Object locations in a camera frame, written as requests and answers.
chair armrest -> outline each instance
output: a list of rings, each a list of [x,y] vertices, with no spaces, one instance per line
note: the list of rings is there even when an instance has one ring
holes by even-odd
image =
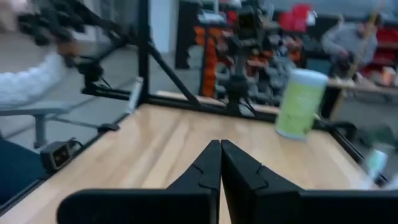
[[[40,102],[18,108],[0,109],[0,116],[62,114],[71,111],[71,109],[72,107],[66,103]]]

chair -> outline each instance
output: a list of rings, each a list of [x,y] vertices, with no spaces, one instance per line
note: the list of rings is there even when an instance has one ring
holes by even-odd
[[[44,175],[39,154],[0,139],[0,211]]]
[[[70,106],[59,102],[34,103],[12,109],[0,109],[0,116],[31,115],[35,118],[34,147],[40,148],[47,144],[45,138],[45,116],[48,114],[63,114],[70,111]]]

person's arm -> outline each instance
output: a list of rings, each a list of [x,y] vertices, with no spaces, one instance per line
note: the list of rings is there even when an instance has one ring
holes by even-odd
[[[56,53],[50,53],[38,67],[28,71],[0,73],[0,109],[35,103],[67,74],[62,57]]]
[[[322,46],[326,53],[335,55],[345,50],[337,43],[338,36],[344,31],[343,27],[343,25],[334,26],[323,35]]]

green cylindrical container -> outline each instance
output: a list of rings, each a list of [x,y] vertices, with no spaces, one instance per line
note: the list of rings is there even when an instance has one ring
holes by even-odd
[[[328,84],[328,77],[307,69],[292,69],[276,122],[276,131],[288,138],[305,140],[312,129]]]

wooden table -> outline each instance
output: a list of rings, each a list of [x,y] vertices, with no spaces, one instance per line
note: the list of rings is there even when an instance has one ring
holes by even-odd
[[[398,95],[398,88],[377,86],[367,78],[362,79],[359,83],[355,83],[352,80],[338,80],[335,78],[329,79],[328,86],[341,88],[343,90],[355,90],[368,93]]]
[[[212,139],[229,139],[305,189],[361,189],[360,167],[328,133],[307,142],[279,136],[271,123],[142,105],[0,218],[1,224],[54,224],[62,199],[88,188],[165,188]],[[220,223],[230,223],[224,193]]]

